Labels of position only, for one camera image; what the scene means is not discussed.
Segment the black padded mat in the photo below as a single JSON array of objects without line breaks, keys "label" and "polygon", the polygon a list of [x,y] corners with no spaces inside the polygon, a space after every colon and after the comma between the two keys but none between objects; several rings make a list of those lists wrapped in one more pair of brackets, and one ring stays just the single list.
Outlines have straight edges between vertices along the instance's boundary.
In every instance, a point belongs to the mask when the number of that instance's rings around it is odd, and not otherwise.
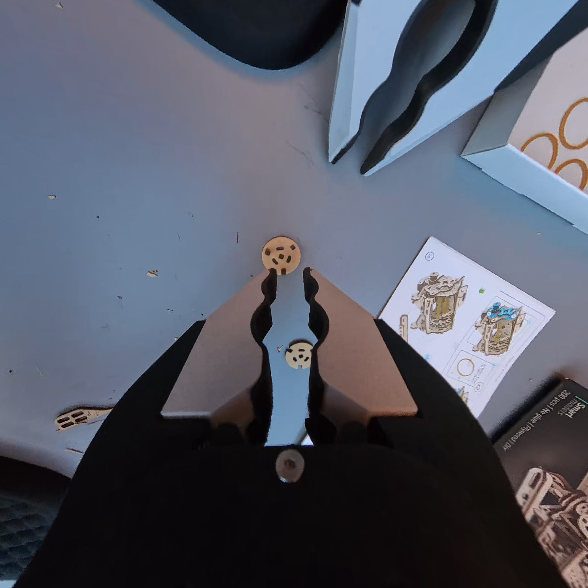
[{"label": "black padded mat", "polygon": [[155,1],[202,40],[263,70],[315,55],[344,18],[347,1]]},{"label": "black padded mat", "polygon": [[14,582],[46,538],[70,484],[51,469],[1,456],[1,582]]}]

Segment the black product box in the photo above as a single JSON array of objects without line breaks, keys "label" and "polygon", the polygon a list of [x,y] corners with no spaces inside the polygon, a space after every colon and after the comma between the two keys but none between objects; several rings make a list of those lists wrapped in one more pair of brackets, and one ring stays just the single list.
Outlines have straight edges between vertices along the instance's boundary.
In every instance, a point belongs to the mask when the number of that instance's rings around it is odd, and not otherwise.
[{"label": "black product box", "polygon": [[587,389],[561,380],[494,447],[538,543],[587,587]]}]

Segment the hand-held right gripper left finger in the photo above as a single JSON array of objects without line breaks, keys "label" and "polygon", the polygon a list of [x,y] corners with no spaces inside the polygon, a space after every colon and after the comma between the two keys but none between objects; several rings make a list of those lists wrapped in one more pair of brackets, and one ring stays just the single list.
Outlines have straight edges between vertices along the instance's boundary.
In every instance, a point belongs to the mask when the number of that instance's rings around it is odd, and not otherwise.
[{"label": "hand-held right gripper left finger", "polygon": [[204,322],[164,404],[167,419],[235,425],[250,443],[266,443],[273,409],[264,337],[272,327],[277,273],[265,270]]}]

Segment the scattered yellow rubber bands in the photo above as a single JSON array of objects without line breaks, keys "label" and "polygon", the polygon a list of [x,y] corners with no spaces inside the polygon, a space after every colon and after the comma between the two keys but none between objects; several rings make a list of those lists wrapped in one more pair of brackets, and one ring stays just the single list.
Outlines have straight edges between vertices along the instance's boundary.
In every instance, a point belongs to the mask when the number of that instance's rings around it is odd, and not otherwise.
[{"label": "scattered yellow rubber bands", "polygon": [[587,193],[587,97],[572,102],[552,129],[530,136],[520,151]]}]

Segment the round wooden disc with pegs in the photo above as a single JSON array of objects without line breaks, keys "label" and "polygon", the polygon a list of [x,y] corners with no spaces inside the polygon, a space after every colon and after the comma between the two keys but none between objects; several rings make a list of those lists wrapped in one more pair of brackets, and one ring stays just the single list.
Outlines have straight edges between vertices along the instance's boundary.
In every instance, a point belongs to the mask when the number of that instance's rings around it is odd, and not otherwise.
[{"label": "round wooden disc with pegs", "polygon": [[287,236],[276,236],[262,248],[262,262],[266,269],[275,269],[278,276],[285,276],[297,269],[301,260],[298,244]]}]

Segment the white instruction booklet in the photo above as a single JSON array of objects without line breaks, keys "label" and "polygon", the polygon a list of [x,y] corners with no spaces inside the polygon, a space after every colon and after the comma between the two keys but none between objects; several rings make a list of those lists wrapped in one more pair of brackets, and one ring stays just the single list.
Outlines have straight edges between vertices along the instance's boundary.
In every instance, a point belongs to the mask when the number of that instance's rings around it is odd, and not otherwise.
[{"label": "white instruction booklet", "polygon": [[431,237],[379,319],[479,417],[511,365],[554,315],[547,305]]}]

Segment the white cardboard box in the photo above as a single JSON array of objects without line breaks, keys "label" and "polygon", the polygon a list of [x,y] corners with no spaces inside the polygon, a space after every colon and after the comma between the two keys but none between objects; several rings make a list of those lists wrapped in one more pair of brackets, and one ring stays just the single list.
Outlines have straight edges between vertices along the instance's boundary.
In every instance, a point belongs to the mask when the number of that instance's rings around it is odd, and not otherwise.
[{"label": "white cardboard box", "polygon": [[565,109],[583,96],[587,97],[587,30],[494,94],[462,157],[587,233],[587,193],[520,151],[530,136],[552,129]]}]

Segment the notched round wooden disc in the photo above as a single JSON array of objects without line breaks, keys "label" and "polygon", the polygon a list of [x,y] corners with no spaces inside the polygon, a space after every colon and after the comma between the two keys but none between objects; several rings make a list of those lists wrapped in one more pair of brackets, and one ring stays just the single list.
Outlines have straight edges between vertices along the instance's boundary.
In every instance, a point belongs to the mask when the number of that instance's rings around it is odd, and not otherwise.
[{"label": "notched round wooden disc", "polygon": [[305,340],[290,343],[285,350],[285,361],[293,369],[307,369],[311,366],[313,344]]}]

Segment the grey desk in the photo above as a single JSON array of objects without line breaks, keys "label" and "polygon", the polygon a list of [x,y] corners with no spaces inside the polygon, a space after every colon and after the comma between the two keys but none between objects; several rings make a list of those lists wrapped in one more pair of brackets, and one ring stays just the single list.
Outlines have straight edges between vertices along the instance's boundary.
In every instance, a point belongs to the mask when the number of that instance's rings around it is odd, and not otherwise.
[{"label": "grey desk", "polygon": [[[556,311],[479,417],[488,433],[561,374],[587,386],[587,236],[460,158],[485,103],[364,178],[326,144],[341,33],[249,68],[148,1],[1,1],[1,453],[71,476],[112,405],[293,238],[272,305],[269,443],[298,440],[315,341],[302,269],[377,316],[433,236]],[[158,270],[158,277],[146,272]]]}]

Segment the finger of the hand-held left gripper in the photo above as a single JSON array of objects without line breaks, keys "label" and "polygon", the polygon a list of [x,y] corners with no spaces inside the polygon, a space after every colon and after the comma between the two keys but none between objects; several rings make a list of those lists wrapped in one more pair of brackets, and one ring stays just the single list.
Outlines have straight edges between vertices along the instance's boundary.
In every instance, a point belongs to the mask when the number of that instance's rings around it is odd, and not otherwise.
[{"label": "finger of the hand-held left gripper", "polygon": [[421,4],[348,1],[330,112],[330,163],[342,158],[357,139],[365,107],[389,77],[402,32]]},{"label": "finger of the hand-held left gripper", "polygon": [[576,1],[475,1],[459,39],[416,85],[406,109],[361,165],[367,176],[482,101],[570,11]]}]

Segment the slotted flat wooden part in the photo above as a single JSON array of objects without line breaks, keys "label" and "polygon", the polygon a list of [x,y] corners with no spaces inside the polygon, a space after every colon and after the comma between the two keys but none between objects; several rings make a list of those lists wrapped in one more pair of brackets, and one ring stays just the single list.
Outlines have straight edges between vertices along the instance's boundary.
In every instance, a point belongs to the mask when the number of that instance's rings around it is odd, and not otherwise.
[{"label": "slotted flat wooden part", "polygon": [[104,420],[114,407],[77,407],[60,414],[54,423],[57,431],[64,431],[80,424],[89,424]]}]

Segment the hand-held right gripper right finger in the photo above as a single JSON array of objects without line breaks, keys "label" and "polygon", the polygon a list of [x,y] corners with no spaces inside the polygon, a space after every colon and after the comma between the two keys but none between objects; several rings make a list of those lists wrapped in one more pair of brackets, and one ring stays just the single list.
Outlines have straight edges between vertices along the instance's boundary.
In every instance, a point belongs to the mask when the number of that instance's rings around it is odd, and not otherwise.
[{"label": "hand-held right gripper right finger", "polygon": [[369,429],[375,418],[417,415],[372,314],[316,269],[305,268],[303,281],[317,338],[305,421],[311,442],[332,443],[345,429]]}]

